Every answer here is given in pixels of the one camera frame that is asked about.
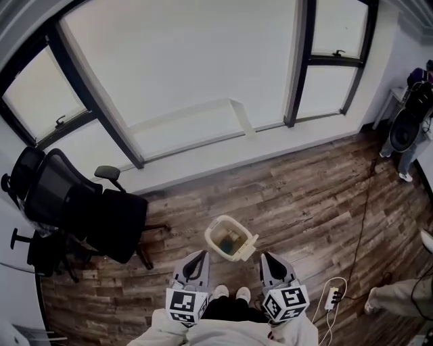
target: wooden floor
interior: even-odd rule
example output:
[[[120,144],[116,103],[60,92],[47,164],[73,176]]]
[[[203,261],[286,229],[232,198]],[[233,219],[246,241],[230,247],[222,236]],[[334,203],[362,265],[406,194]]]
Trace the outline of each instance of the wooden floor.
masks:
[[[292,263],[313,300],[312,318],[324,282],[348,276],[369,167],[380,142],[376,134],[358,134],[146,195],[149,223],[173,227],[171,234],[143,234],[155,268],[147,271],[137,256],[127,265],[101,258],[86,270],[75,264],[78,284],[65,274],[43,279],[50,327],[66,335],[69,345],[125,346],[150,326],[153,310],[164,306],[176,261],[207,248],[204,230],[221,214],[258,234],[259,251],[272,251]],[[375,170],[351,297],[368,292],[385,272],[394,281],[415,278],[433,263],[418,235],[418,228],[428,228],[433,219],[419,176],[413,170],[413,183],[401,181],[391,159],[379,159]],[[259,251],[235,266],[211,252],[211,285],[225,283],[232,292],[247,285],[256,297]],[[340,304],[332,345],[406,345],[423,324],[419,318],[388,313],[365,316],[364,303],[345,299]],[[323,335],[324,319],[318,327]]]

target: trash can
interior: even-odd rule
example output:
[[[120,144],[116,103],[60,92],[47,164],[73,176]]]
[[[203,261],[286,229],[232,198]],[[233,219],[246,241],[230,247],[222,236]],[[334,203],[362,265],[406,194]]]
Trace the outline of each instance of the trash can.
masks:
[[[206,242],[226,260],[246,261],[256,250],[258,235],[252,235],[233,218],[222,215],[211,222],[204,233]]]

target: window handle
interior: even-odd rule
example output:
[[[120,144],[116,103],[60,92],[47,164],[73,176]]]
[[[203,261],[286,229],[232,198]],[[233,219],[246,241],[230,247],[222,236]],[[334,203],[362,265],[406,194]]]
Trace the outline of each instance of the window handle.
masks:
[[[66,116],[61,116],[60,118],[58,118],[55,121],[55,128],[60,128],[60,127],[62,127],[64,125],[65,122],[63,120],[60,120],[60,119],[65,118],[65,117]]]
[[[341,51],[342,51],[341,49],[337,49],[334,53],[332,53],[332,55],[334,57],[340,57],[341,56],[341,54],[340,54]]]

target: office chair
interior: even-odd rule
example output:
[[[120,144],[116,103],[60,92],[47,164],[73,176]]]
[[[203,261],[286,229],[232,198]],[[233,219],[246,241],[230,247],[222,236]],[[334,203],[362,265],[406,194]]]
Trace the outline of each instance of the office chair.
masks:
[[[10,176],[4,174],[1,178],[1,188],[5,191],[18,209],[18,198],[25,200],[27,192],[35,177],[45,153],[32,147],[25,148],[18,157]]]
[[[66,258],[66,237],[62,232],[56,232],[48,237],[42,238],[37,231],[33,234],[33,238],[22,237],[18,235],[17,228],[14,229],[11,239],[11,249],[14,249],[16,241],[29,243],[27,264],[35,267],[35,272],[43,276],[51,276],[54,272],[61,274],[59,265],[63,263],[66,271],[69,273],[74,282],[78,282],[78,278],[72,272],[70,264]]]
[[[43,159],[26,196],[28,218],[57,226],[98,250],[101,255],[127,263],[134,252],[147,269],[153,265],[139,241],[145,230],[166,224],[146,225],[147,201],[127,193],[118,183],[120,170],[110,166],[96,169],[95,175],[111,181],[119,191],[103,188],[85,178],[59,150]]]

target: white sleeve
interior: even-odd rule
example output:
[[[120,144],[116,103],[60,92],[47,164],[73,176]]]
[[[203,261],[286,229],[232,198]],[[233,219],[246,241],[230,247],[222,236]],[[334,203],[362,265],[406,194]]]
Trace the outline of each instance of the white sleeve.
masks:
[[[319,332],[304,312],[299,317],[272,328],[275,341],[287,346],[318,346]]]
[[[182,323],[169,320],[165,309],[155,310],[152,326],[128,346],[180,346],[186,340],[187,331]]]

